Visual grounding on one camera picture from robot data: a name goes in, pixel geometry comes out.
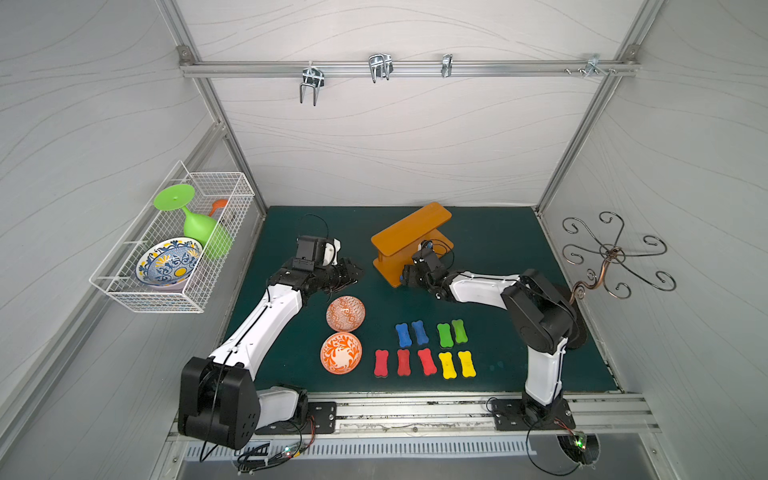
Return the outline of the yellow eraser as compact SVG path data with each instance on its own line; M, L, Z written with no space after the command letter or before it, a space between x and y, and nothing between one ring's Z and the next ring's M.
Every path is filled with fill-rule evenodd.
M477 373L470 351L459 351L458 358L461 364L461 372L464 378L474 378Z
M438 354L438 358L441 365L442 376L446 380L455 379L457 372L453 362L453 355L451 352L441 352Z

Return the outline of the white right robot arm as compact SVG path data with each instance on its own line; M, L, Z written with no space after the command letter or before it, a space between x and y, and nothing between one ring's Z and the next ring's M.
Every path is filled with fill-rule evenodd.
M435 298L504 309L528 349L528 370L521 412L530 421L563 407L562 370L567 350L581 348L588 332L574 305L545 275L529 269L498 276L448 269L424 241L403 267L401 282L421 287Z

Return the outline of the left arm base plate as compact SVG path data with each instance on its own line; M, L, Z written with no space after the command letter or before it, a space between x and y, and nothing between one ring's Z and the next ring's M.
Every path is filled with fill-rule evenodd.
M336 415L338 404L333 401L320 401L307 404L307 412L303 419L276 422L256 431L258 436L294 435L310 436L315 434L332 434L336 431Z

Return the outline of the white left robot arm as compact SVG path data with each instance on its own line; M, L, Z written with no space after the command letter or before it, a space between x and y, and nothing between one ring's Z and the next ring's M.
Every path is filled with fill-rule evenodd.
M180 434L238 450L257 433L304 412L302 390L254 384L279 334L318 293L358 282L363 270L341 258L335 238L300 236L297 251L266 281L261 300L231 336L205 358L183 367L177 428Z

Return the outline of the red eraser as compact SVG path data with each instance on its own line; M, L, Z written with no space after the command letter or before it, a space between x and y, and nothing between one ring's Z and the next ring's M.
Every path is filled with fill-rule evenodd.
M422 366L423 375L424 376L435 375L438 369L433 360L431 350L429 348L420 349L417 351L417 355Z
M400 377L408 377L411 375L410 360L410 351L408 349L399 349L397 351L397 374Z
M389 351L378 349L375 351L374 376L376 378L387 378L389 375Z

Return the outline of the blue eraser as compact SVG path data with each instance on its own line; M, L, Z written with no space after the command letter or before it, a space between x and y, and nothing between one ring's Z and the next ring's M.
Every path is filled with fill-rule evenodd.
M413 341L410 336L409 326L406 323L400 323L395 325L395 330L398 337L398 344L400 349L408 349L413 345Z
M419 346L427 345L429 343L429 337L426 333L422 320L417 320L411 323L411 327L416 337L416 342Z

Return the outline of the green eraser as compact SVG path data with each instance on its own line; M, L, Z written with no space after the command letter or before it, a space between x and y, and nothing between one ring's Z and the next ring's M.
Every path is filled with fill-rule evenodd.
M454 346L451 325L448 323L439 323L436 328L438 331L440 347L442 349L451 349Z
M453 319L451 321L451 326L453 328L454 337L455 337L455 343L456 344L465 344L468 342L468 335L466 332L465 324L462 319Z

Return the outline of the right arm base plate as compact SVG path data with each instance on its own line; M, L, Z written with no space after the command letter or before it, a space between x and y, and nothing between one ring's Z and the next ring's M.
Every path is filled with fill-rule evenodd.
M523 432L532 430L576 430L576 423L568 402L562 397L552 404L542 406L527 397L496 398L486 401L485 408L491 415L497 431Z

